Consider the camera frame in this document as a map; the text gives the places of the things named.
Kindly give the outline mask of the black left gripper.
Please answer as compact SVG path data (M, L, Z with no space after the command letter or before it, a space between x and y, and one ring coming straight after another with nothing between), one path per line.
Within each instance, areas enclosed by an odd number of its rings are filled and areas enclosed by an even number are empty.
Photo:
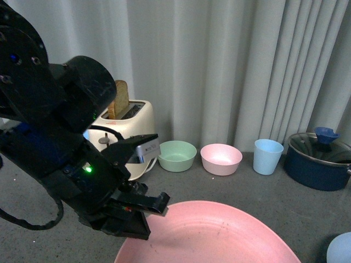
M107 235L148 240L151 231L143 212L165 216L170 196L147 196L147 185L130 181L125 165L137 146L156 138L137 135L103 151L84 141L70 160L39 182L73 208L82 224Z

